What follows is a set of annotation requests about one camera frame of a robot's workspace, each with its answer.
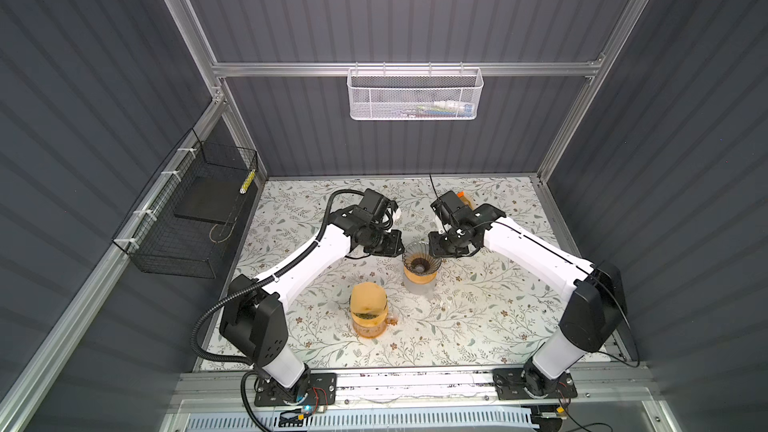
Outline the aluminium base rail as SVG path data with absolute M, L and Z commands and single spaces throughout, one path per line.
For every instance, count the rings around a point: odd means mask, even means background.
M 310 404 L 334 400 L 341 410 L 381 407 L 484 405 L 499 398 L 492 366 L 334 369 L 336 381 L 311 392 Z M 661 392 L 650 370 L 616 362 L 580 362 L 570 368 L 573 405 L 659 400 Z M 167 413 L 241 412 L 241 371 L 196 372 L 181 376 Z

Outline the tubes in white basket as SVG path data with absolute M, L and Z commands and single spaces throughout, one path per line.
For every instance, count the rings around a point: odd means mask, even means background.
M 409 104 L 401 111 L 401 114 L 411 118 L 473 119 L 476 116 L 474 103 L 454 100 Z

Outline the orange coffee filter holder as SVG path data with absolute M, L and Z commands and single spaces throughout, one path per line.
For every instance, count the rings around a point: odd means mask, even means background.
M 457 193 L 457 197 L 459 198 L 459 200 L 462 203 L 467 205 L 469 208 L 471 208 L 471 209 L 475 208 L 474 202 L 472 201 L 472 199 L 464 191 L 458 192 Z

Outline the yellow marker pen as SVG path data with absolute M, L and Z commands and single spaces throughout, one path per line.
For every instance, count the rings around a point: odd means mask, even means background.
M 252 169 L 241 184 L 241 187 L 239 189 L 239 193 L 241 195 L 244 195 L 248 192 L 249 187 L 251 186 L 251 184 L 255 179 L 255 176 L 256 176 L 256 170 Z

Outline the clear frosted glass dripper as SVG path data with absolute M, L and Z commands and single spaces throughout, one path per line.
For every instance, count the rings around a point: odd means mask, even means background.
M 425 297 L 425 298 L 432 298 L 434 296 L 434 290 L 436 288 L 436 284 L 434 282 L 420 284 L 420 283 L 407 281 L 405 283 L 405 287 L 412 294 Z

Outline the grey glass dripper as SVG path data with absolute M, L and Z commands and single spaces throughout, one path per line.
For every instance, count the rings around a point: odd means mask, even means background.
M 438 272 L 442 260 L 432 255 L 427 242 L 412 242 L 403 252 L 403 267 L 418 275 Z

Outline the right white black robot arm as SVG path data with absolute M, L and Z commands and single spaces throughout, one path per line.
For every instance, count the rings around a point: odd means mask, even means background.
M 450 193 L 430 205 L 443 230 L 428 234 L 436 258 L 465 258 L 486 248 L 543 281 L 565 304 L 552 336 L 525 362 L 521 380 L 533 398 L 555 393 L 569 368 L 598 353 L 626 318 L 620 271 L 549 244 L 490 205 L 470 208 Z

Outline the floral table mat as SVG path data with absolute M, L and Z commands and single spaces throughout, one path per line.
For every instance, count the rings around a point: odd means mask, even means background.
M 236 273 L 264 272 L 301 248 L 316 232 L 331 193 L 335 207 L 353 190 L 374 189 L 399 206 L 405 243 L 437 228 L 431 202 L 439 193 L 465 193 L 474 205 L 492 204 L 549 243 L 556 233 L 532 179 L 418 177 L 270 181 L 254 214 Z M 349 299 L 357 284 L 373 282 L 388 294 L 385 331 L 357 335 Z M 555 330 L 563 306 L 544 282 L 489 251 L 445 262 L 424 291 L 405 282 L 400 259 L 355 252 L 329 267 L 288 309 L 289 345 L 314 368 L 457 366 L 522 363 Z

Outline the black foam pad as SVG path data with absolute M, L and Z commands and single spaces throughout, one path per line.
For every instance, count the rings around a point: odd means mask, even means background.
M 214 225 L 233 223 L 245 201 L 240 187 L 236 182 L 196 177 L 175 207 L 174 216 Z

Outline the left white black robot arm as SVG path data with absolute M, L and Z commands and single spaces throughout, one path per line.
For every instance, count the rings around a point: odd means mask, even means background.
M 366 254 L 402 255 L 402 232 L 356 216 L 352 207 L 330 214 L 325 229 L 278 265 L 254 278 L 239 276 L 228 293 L 240 297 L 223 306 L 220 335 L 258 375 L 269 378 L 287 402 L 300 402 L 310 385 L 310 368 L 288 345 L 286 312 L 326 269 L 355 248 Z

